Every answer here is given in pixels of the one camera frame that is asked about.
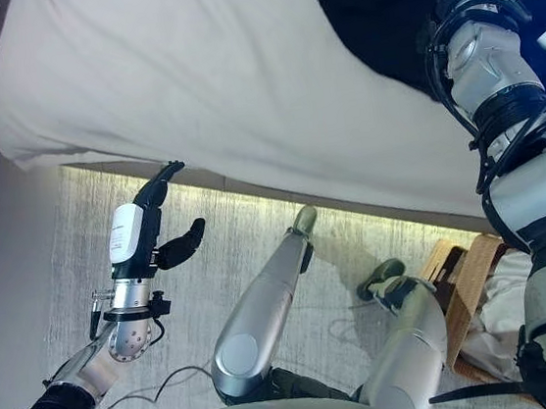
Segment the black white robot left hand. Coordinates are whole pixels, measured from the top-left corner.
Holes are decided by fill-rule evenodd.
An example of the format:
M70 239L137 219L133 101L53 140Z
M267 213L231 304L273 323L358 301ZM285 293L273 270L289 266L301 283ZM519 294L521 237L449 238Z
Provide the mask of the black white robot left hand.
M197 218L182 236L157 244L168 183L184 167L180 161L169 162L144 183L132 202L114 212L109 237L112 279L152 279L158 270L170 270L195 254L204 237L202 218Z

